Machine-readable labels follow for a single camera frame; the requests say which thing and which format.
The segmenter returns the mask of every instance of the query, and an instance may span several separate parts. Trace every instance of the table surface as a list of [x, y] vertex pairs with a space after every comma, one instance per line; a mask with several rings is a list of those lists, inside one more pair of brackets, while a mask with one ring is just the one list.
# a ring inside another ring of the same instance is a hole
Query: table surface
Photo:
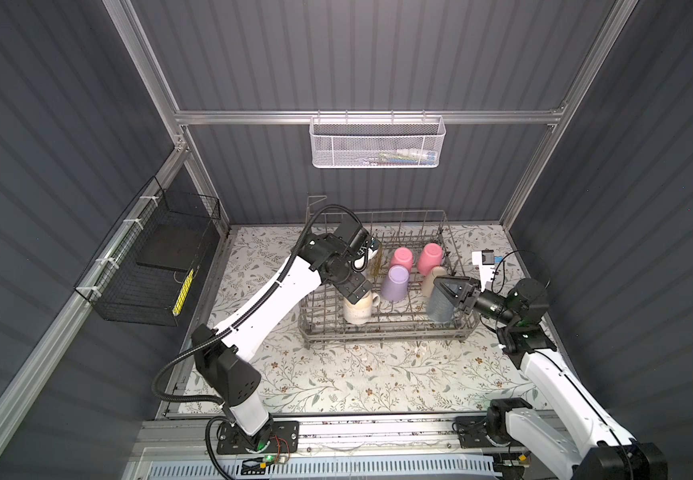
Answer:
[[[468, 275], [478, 276], [471, 264], [472, 251], [490, 249], [497, 256], [511, 251], [502, 226], [448, 228]], [[208, 326], [226, 319], [271, 278], [300, 231], [300, 226], [239, 229]], [[506, 266], [508, 291], [523, 273], [511, 258]], [[497, 348], [495, 335], [482, 325], [464, 342], [325, 345], [307, 350], [296, 321], [299, 314], [296, 306], [266, 338], [252, 361], [262, 376], [259, 394], [271, 412], [482, 410], [493, 398], [515, 396], [525, 398], [534, 408], [551, 408]], [[192, 370], [185, 393], [212, 392]], [[213, 403], [179, 406], [179, 413], [217, 411]]]

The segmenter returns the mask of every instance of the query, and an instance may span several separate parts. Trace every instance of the corrugated wall panel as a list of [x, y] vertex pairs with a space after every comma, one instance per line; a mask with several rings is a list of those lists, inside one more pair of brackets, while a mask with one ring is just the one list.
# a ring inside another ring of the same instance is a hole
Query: corrugated wall panel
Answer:
[[428, 208], [498, 220], [546, 127], [452, 125], [437, 168], [322, 169], [306, 127], [190, 127], [233, 224], [301, 223], [307, 195], [355, 210]]
[[[0, 2], [0, 395], [172, 147], [103, 5]], [[88, 468], [76, 478], [102, 478], [91, 464], [118, 478], [157, 407], [146, 383], [178, 348], [174, 333], [92, 316], [0, 478], [62, 476], [66, 458]]]
[[612, 0], [134, 0], [183, 110], [557, 107]]
[[606, 408], [693, 478], [693, 2], [641, 2], [511, 230]]

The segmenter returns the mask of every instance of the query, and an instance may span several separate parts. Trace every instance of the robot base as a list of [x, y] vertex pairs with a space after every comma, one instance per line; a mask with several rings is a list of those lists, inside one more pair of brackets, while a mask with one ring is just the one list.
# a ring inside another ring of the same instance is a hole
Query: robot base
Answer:
[[[272, 435], [280, 439], [281, 453], [294, 453], [298, 449], [298, 422], [277, 422], [272, 423]], [[253, 453], [259, 455], [276, 455], [277, 442], [271, 438], [266, 448], [262, 452], [256, 451], [255, 445], [250, 445], [245, 436], [240, 432], [240, 426], [232, 427], [228, 422], [225, 422], [218, 429], [218, 446], [216, 453], [218, 455], [242, 455]]]

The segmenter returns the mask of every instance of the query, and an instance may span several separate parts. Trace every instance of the purple cup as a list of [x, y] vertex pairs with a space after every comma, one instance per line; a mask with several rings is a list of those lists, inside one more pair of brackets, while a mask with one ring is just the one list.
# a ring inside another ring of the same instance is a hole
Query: purple cup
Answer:
[[402, 265], [394, 265], [381, 284], [381, 296], [389, 302], [399, 302], [408, 294], [410, 273]]

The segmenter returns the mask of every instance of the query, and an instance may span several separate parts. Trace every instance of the white mug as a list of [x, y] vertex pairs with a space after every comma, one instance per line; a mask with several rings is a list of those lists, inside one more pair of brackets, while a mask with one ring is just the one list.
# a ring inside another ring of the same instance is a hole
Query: white mug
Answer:
[[354, 305], [349, 303], [345, 298], [343, 307], [344, 320], [352, 325], [362, 325], [370, 320], [370, 316], [373, 314], [373, 308], [377, 307], [380, 302], [380, 295], [371, 291], [366, 293]]

